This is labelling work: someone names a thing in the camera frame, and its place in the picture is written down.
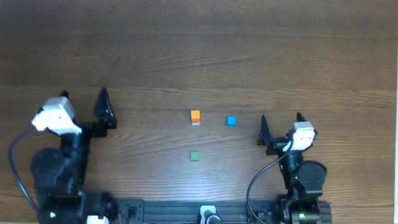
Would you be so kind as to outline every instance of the wood grain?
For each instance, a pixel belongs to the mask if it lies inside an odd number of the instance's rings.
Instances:
[[[108,87],[119,127],[94,139],[89,190],[144,200],[245,200],[270,163],[256,146],[265,114],[275,136],[301,111],[319,131],[306,159],[324,163],[335,223],[392,223],[397,83],[396,1],[0,2],[0,221],[34,222],[7,145],[50,96],[67,89],[94,120]],[[202,112],[190,126],[190,110]],[[238,125],[226,127],[226,116]],[[34,194],[32,155],[17,165]],[[200,152],[190,162],[189,152]],[[253,198],[284,193],[272,168]]]

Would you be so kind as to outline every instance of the blue cube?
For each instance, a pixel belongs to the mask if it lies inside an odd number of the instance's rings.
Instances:
[[[235,116],[227,116],[226,117],[226,125],[235,127],[236,126],[236,117]]]

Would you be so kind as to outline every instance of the brown wooden surface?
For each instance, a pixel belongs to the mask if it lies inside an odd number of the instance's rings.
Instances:
[[[301,111],[319,131],[305,156],[328,168],[335,223],[392,223],[396,36],[396,1],[1,1],[0,221],[35,220],[6,159],[12,138],[63,89],[78,120],[94,119],[107,86],[119,127],[92,142],[90,190],[245,200],[275,159],[256,146],[261,115],[277,136]],[[31,156],[58,144],[35,134],[21,145],[32,194]],[[282,193],[275,167],[252,197]]]

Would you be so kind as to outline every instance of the cube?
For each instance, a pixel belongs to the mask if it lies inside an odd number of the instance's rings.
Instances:
[[[230,127],[236,126],[236,117],[235,116],[227,116],[226,117],[226,125]]]
[[[199,152],[191,152],[191,161],[199,161]]]
[[[192,125],[200,124],[200,110],[191,111],[191,121],[192,121]]]

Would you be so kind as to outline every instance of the black cable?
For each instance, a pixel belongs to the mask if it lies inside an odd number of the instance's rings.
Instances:
[[[267,171],[269,168],[271,168],[273,165],[277,164],[279,161],[281,161],[283,158],[285,158],[290,150],[293,147],[293,138],[290,140],[290,146],[287,149],[287,151],[285,152],[285,154],[281,157],[279,157],[278,159],[274,160],[273,162],[271,162],[270,164],[268,164],[268,166],[264,167],[262,170],[260,170],[260,172],[258,172],[253,179],[251,180],[249,187],[248,187],[248,191],[246,192],[246,202],[248,204],[249,210],[250,212],[254,215],[255,218],[257,218],[257,220],[259,220],[262,224],[266,224],[265,222],[263,222],[253,211],[251,204],[250,204],[250,190],[251,187],[253,186],[253,184],[256,182],[256,180],[261,176],[261,174],[263,174],[265,171]]]
[[[38,208],[38,206],[35,204],[35,202],[33,201],[33,199],[30,197],[29,193],[26,191],[25,186],[24,186],[24,184],[22,183],[21,178],[19,177],[18,170],[17,170],[17,168],[15,167],[15,164],[14,164],[14,151],[15,151],[15,149],[16,149],[18,143],[19,143],[22,139],[24,139],[28,134],[30,134],[31,132],[33,132],[34,130],[35,130],[34,127],[29,128],[29,129],[27,129],[26,131],[24,131],[20,136],[16,137],[16,138],[12,141],[12,143],[11,143],[11,145],[9,146],[9,149],[8,149],[8,159],[9,159],[9,162],[10,162],[10,165],[11,165],[12,173],[14,173],[14,177],[15,177],[15,180],[17,181],[17,184],[18,184],[19,188],[21,188],[22,193],[24,193],[24,195],[25,195],[27,201],[30,203],[30,205],[32,206],[32,208],[36,211],[36,213],[38,213],[38,212],[39,212],[39,208]]]

